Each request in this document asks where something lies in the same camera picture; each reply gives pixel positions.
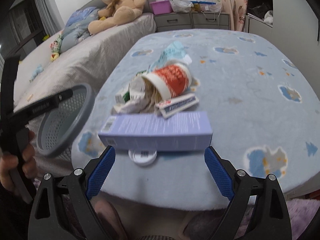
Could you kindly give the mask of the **person's left hand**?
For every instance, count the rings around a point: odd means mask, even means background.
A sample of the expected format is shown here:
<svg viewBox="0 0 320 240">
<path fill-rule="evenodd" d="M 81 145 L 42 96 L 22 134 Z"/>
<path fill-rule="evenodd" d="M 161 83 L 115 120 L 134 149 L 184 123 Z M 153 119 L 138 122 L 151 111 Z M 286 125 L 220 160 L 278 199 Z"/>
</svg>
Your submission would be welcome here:
<svg viewBox="0 0 320 240">
<path fill-rule="evenodd" d="M 37 164 L 34 158 L 35 148 L 31 144 L 31 141 L 34 139 L 35 133 L 33 131 L 29 131 L 28 137 L 28 145 L 22 152 L 22 157 L 24 160 L 22 170 L 28 179 L 34 179 L 37 176 Z M 1 155 L 1 184 L 6 190 L 19 196 L 20 193 L 18 189 L 16 189 L 16 186 L 9 174 L 9 171 L 15 169 L 17 165 L 18 158 L 16 156 L 10 153 L 4 153 Z"/>
</svg>

